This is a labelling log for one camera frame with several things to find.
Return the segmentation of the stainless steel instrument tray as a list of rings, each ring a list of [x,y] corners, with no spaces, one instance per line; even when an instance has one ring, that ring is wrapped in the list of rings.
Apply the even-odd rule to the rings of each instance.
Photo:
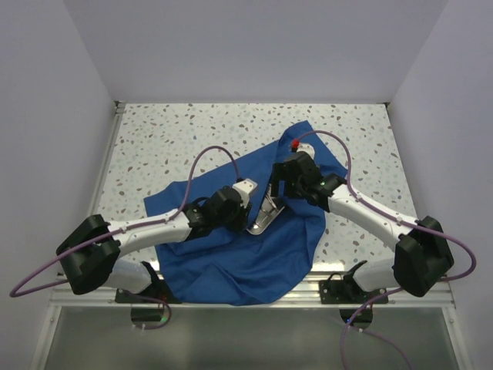
[[[252,235],[262,234],[282,213],[286,204],[280,197],[266,195],[260,205],[259,213],[247,232]]]

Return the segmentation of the blue surgical cloth wrap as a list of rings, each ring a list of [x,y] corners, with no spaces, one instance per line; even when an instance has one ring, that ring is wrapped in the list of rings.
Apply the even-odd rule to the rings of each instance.
[[[248,218],[253,221],[273,164],[289,156],[289,146],[299,136],[315,149],[322,174],[345,177],[346,169],[313,130],[307,121],[296,123],[277,141],[194,178],[190,190],[184,181],[159,186],[143,201],[147,216],[177,208],[184,195],[190,200],[210,197],[240,173],[257,183]],[[288,199],[286,204],[260,235],[232,233],[221,227],[206,237],[157,245],[160,270],[174,296],[184,303],[249,305],[269,304],[291,291],[312,268],[326,229],[326,214],[305,200]]]

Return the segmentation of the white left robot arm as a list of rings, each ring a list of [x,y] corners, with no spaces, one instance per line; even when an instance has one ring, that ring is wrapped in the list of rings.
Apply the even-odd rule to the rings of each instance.
[[[72,292],[82,295],[109,287],[130,291],[142,302],[155,301],[160,284],[150,265],[124,257],[159,244],[207,237],[221,227],[241,232],[256,188],[256,183],[241,180],[181,210],[142,220],[107,222],[99,214],[87,217],[56,250]]]

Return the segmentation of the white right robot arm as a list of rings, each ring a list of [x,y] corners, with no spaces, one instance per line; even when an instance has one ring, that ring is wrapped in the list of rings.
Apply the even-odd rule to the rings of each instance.
[[[304,199],[346,218],[391,249],[392,258],[362,261],[338,280],[337,290],[349,301],[361,302],[371,291],[381,288],[401,288],[423,297],[454,265],[437,220],[414,220],[374,200],[365,200],[351,187],[348,177],[323,175],[308,153],[296,152],[275,163],[270,183],[274,196]]]

